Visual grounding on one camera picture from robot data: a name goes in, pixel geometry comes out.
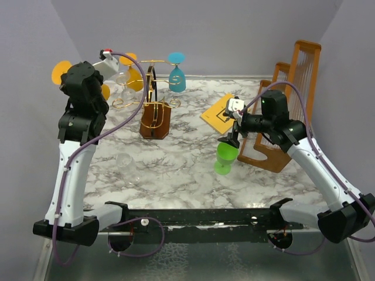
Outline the blue plastic goblet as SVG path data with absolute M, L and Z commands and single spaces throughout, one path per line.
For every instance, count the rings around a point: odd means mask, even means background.
M 170 53 L 168 62 L 174 66 L 168 79 L 169 89 L 173 92 L 182 92 L 186 89 L 186 78 L 179 65 L 185 60 L 185 55 L 181 52 Z

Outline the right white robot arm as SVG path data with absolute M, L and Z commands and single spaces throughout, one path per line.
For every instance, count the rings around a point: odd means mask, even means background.
M 261 114 L 251 114 L 239 97 L 227 101 L 224 116 L 234 120 L 233 128 L 219 140 L 238 148 L 238 137 L 249 133 L 268 135 L 269 142 L 277 145 L 302 167 L 318 188 L 327 208 L 306 205 L 285 199 L 272 205 L 269 222 L 282 229 L 290 222 L 317 228 L 332 243 L 340 243 L 368 225 L 374 212 L 374 195 L 363 194 L 338 172 L 305 124 L 289 117 L 287 97 L 278 90 L 268 90 L 261 97 Z

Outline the orange plastic goblet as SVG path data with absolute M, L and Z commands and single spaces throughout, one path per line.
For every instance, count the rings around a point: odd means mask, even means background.
M 68 72 L 69 68 L 72 66 L 71 62 L 63 60 L 58 62 L 52 70 L 51 79 L 52 83 L 60 85 L 62 82 L 61 75 Z M 101 93 L 104 99 L 107 101 L 110 97 L 110 88 L 108 85 L 103 84 L 101 86 Z
M 144 87 L 143 78 L 140 72 L 133 67 L 134 62 L 127 57 L 120 56 L 119 62 L 128 67 L 130 73 L 130 79 L 128 80 L 127 85 L 135 90 L 135 92 L 141 91 Z

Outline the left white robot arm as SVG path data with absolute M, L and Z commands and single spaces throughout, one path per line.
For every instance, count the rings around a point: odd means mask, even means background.
M 52 82 L 68 101 L 58 122 L 59 168 L 53 197 L 44 219 L 33 225 L 35 235 L 90 246 L 108 225 L 117 231 L 129 226 L 129 216 L 119 206 L 105 205 L 87 213 L 83 210 L 88 169 L 109 110 L 109 91 L 103 82 L 118 70 L 119 62 L 114 58 L 94 64 L 61 61 L 55 65 Z

